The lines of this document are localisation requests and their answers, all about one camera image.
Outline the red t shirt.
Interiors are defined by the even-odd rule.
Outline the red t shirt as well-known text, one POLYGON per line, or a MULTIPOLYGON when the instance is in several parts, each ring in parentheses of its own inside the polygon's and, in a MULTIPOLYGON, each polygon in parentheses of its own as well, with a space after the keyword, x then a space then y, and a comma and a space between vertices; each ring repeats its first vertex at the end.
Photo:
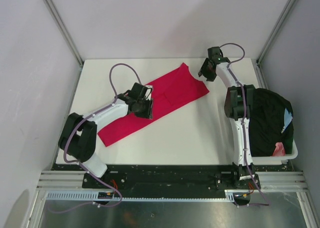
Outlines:
POLYGON ((105 126, 98 136, 106 147, 209 93, 205 84, 191 75, 185 63, 151 81, 149 85, 153 86, 152 119, 130 114, 105 126))

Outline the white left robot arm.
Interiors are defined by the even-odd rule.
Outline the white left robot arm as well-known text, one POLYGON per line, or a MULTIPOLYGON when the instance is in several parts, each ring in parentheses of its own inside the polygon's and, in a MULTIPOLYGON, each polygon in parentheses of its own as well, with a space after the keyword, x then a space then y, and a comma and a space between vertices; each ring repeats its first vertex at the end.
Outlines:
POLYGON ((107 165, 96 153, 98 132, 112 122, 133 114, 138 118, 152 119, 153 87, 135 83, 132 89, 117 94, 107 106, 88 114, 68 115, 58 141, 66 163, 76 162, 93 174, 93 182, 100 188, 110 184, 107 165))

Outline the aluminium frame rail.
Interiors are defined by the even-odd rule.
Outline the aluminium frame rail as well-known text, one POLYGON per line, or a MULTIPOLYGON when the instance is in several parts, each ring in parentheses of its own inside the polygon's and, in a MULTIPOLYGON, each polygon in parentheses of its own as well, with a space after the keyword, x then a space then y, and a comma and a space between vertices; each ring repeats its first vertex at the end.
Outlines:
MULTIPOLYGON (((256 172, 263 192, 305 192, 308 185, 303 172, 256 172)), ((81 190, 84 171, 43 171, 40 190, 81 190)))

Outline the aluminium corner post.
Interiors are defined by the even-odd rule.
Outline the aluminium corner post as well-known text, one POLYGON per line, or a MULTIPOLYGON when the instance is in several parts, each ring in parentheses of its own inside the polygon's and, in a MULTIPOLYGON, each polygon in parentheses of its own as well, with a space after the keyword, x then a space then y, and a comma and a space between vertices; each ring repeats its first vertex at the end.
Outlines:
POLYGON ((270 35, 268 36, 261 52, 259 53, 256 62, 258 65, 261 65, 262 61, 268 54, 269 50, 271 49, 272 45, 274 44, 276 38, 278 37, 279 33, 281 32, 282 28, 284 27, 286 21, 288 20, 289 16, 291 15, 292 11, 294 10, 295 5, 299 0, 287 0, 282 12, 280 13, 270 35))
POLYGON ((82 59, 76 44, 71 36, 71 34, 69 33, 55 3, 53 0, 43 0, 44 4, 46 5, 50 15, 52 16, 58 30, 60 31, 63 39, 65 40, 68 48, 70 49, 72 55, 74 56, 75 60, 77 61, 78 65, 80 67, 83 67, 84 65, 84 60, 82 59))

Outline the black t shirt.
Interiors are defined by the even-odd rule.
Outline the black t shirt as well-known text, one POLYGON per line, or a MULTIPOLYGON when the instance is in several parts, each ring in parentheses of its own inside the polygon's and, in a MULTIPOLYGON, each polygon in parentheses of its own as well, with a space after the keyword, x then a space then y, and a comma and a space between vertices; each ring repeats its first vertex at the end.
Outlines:
POLYGON ((272 157, 277 142, 282 142, 285 155, 290 155, 294 141, 294 112, 291 103, 281 95, 263 88, 257 88, 253 94, 249 122, 251 155, 272 157))

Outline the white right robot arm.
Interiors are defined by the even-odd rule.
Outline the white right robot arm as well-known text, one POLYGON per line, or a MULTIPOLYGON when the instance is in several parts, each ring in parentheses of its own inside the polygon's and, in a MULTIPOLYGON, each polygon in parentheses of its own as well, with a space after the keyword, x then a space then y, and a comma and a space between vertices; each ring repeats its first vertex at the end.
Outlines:
POLYGON ((249 179, 254 179, 254 163, 250 149, 249 124, 253 109, 254 85, 245 85, 237 78, 232 69, 234 61, 223 55, 220 46, 211 47, 208 56, 201 66, 198 76, 213 82, 219 77, 227 92, 224 102, 224 113, 229 119, 233 134, 233 167, 236 172, 231 175, 230 182, 242 189, 249 179))

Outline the right aluminium corner post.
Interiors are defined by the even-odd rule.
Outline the right aluminium corner post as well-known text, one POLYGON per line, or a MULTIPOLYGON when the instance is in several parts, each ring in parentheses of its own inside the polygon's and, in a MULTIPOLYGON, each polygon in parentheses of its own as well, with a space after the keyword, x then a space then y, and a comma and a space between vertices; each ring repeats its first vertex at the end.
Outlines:
POLYGON ((279 33, 281 32, 282 28, 284 27, 286 21, 288 20, 289 16, 291 15, 292 11, 294 10, 295 5, 299 0, 287 0, 282 12, 280 13, 270 35, 268 36, 261 52, 259 53, 256 62, 258 65, 261 65, 262 61, 268 54, 269 50, 271 49, 272 45, 274 44, 276 38, 278 37, 279 33))

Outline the left aluminium corner post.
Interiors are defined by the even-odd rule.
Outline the left aluminium corner post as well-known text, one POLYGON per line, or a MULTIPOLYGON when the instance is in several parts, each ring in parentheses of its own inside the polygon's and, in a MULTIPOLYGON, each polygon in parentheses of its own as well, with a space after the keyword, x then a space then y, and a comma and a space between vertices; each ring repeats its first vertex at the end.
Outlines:
POLYGON ((76 44, 71 36, 71 34, 69 33, 55 3, 53 0, 43 0, 44 4, 46 5, 50 15, 52 16, 58 30, 60 31, 63 39, 65 40, 68 48, 70 49, 72 55, 74 56, 75 60, 77 61, 78 65, 80 67, 83 67, 84 65, 84 60, 82 59, 76 44))

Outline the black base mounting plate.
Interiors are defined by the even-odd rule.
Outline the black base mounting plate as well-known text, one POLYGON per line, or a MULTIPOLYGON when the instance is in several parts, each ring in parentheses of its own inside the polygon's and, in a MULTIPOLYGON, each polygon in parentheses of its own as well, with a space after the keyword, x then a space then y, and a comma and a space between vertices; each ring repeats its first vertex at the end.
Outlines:
POLYGON ((232 165, 110 165, 98 179, 86 174, 83 188, 101 189, 104 184, 120 191, 128 191, 136 185, 182 185, 211 189, 254 189, 260 186, 255 166, 232 165))

